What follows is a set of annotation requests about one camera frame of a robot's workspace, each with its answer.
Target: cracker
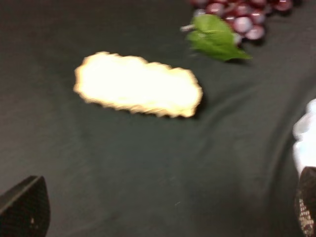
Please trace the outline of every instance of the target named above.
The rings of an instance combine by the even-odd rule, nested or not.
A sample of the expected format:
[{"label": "cracker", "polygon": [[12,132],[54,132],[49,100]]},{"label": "cracker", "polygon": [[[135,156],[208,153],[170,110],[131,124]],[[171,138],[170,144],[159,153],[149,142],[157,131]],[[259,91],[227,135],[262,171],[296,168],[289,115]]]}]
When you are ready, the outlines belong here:
[{"label": "cracker", "polygon": [[131,113],[191,117],[203,94],[190,70],[116,53],[86,57],[75,75],[74,92],[86,103]]}]

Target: black mesh object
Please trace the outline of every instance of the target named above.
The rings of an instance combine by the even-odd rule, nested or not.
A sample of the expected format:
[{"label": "black mesh object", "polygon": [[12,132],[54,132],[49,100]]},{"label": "black mesh object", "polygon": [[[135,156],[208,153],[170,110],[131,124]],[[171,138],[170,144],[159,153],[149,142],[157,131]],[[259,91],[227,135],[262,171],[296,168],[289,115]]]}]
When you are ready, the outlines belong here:
[{"label": "black mesh object", "polygon": [[295,212],[306,237],[316,237],[316,168],[302,171],[295,199]]},{"label": "black mesh object", "polygon": [[49,222],[43,177],[31,176],[0,196],[0,237],[44,237]]}]

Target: dark green tablecloth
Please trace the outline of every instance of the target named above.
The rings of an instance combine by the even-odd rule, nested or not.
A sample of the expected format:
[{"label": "dark green tablecloth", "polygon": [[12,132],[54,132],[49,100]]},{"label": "dark green tablecloth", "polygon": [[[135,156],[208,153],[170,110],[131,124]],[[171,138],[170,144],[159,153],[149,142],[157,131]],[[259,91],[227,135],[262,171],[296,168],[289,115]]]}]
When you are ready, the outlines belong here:
[{"label": "dark green tablecloth", "polygon": [[[316,1],[273,16],[253,59],[190,50],[184,0],[2,0],[0,191],[46,178],[49,237],[298,237],[292,126],[316,96]],[[85,104],[74,69],[98,51],[191,69],[196,118]]]}]

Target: grape stem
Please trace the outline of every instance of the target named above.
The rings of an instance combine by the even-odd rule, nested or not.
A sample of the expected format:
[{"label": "grape stem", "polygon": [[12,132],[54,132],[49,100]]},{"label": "grape stem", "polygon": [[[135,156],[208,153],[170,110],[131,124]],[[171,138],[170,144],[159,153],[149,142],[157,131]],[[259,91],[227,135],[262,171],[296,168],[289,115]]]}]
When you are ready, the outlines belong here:
[{"label": "grape stem", "polygon": [[191,30],[194,30],[194,28],[195,28],[195,26],[193,24],[190,24],[190,25],[180,27],[180,31],[189,32]]}]

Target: grape bunch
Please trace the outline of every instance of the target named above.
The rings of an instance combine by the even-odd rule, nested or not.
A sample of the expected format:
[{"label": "grape bunch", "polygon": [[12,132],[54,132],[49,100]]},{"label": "grape bunch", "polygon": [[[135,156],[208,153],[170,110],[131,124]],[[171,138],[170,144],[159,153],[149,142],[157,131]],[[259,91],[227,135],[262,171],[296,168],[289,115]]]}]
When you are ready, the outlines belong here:
[{"label": "grape bunch", "polygon": [[222,18],[234,31],[235,44],[243,38],[259,40],[265,35],[266,16],[277,10],[287,12],[293,0],[190,0],[194,16],[212,14]]}]

